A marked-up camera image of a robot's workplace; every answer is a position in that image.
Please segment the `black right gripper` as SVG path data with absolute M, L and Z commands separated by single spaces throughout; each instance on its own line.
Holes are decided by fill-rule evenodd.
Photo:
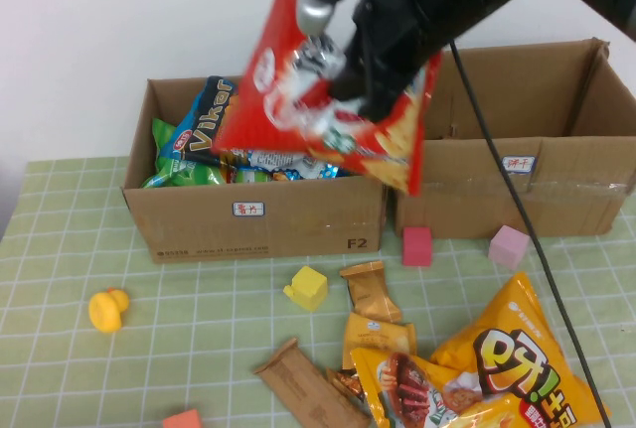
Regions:
M 447 0 L 362 0 L 347 65 L 329 84 L 336 100 L 362 97 L 358 115 L 389 118 L 425 61 L 447 43 Z

